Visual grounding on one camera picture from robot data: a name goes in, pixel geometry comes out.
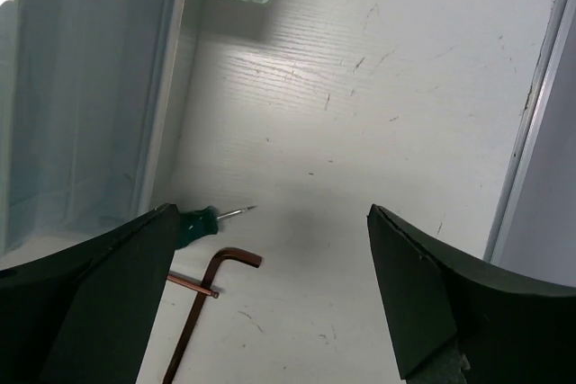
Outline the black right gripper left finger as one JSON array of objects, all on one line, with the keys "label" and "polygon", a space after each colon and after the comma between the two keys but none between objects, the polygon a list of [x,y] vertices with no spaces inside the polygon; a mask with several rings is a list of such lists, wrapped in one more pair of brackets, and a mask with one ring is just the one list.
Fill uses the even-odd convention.
[{"label": "black right gripper left finger", "polygon": [[1,272],[3,383],[133,383],[179,236],[164,204]]}]

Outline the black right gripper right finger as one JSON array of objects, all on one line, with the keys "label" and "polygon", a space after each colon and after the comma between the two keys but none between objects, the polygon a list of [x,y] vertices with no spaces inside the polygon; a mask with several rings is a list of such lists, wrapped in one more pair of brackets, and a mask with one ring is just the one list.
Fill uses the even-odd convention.
[{"label": "black right gripper right finger", "polygon": [[367,226],[402,380],[574,382],[574,288],[486,263],[378,205]]}]

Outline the thin brown hex key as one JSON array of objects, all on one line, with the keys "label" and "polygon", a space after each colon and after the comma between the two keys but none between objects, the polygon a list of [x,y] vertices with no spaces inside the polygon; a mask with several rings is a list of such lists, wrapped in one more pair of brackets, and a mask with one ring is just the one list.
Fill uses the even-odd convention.
[{"label": "thin brown hex key", "polygon": [[182,287],[186,287],[189,290],[193,290],[193,291],[195,291],[199,294],[202,294],[204,296],[207,296],[207,297],[217,299],[220,296],[219,292],[217,292],[217,291],[214,291],[211,289],[206,289],[199,284],[193,283],[193,282],[191,282],[185,278],[179,277],[173,273],[168,274],[166,279],[172,283],[175,283],[175,284],[182,286]]}]

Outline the large brown hex key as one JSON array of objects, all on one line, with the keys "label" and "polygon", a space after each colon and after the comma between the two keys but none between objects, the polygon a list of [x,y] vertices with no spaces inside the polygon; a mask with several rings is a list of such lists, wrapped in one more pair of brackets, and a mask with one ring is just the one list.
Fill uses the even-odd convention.
[{"label": "large brown hex key", "polygon": [[[221,265],[226,261],[234,261],[238,263],[243,263],[253,268],[259,268],[263,262],[263,257],[261,255],[257,255],[236,247],[222,248],[209,261],[209,264],[206,268],[206,271],[204,272],[204,275],[199,285],[201,285],[206,289],[214,290],[212,288],[212,285],[215,280],[215,277]],[[208,298],[210,297],[204,296],[196,292],[196,297],[193,301],[193,305],[190,309],[190,312],[188,313],[187,319],[185,320],[183,330],[179,336],[178,342],[175,346],[174,353],[172,354],[172,357],[164,374],[162,380],[164,384],[169,384],[174,381],[176,374],[178,372],[178,368],[184,358],[186,348],[192,338],[193,331],[202,313],[204,303]]]}]

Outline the green plastic toolbox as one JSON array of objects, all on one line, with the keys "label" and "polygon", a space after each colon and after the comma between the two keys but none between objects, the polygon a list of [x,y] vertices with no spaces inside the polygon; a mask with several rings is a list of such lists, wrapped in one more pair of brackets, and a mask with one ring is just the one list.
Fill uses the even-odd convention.
[{"label": "green plastic toolbox", "polygon": [[94,237],[153,206],[176,155],[203,3],[1,0],[3,253]]}]

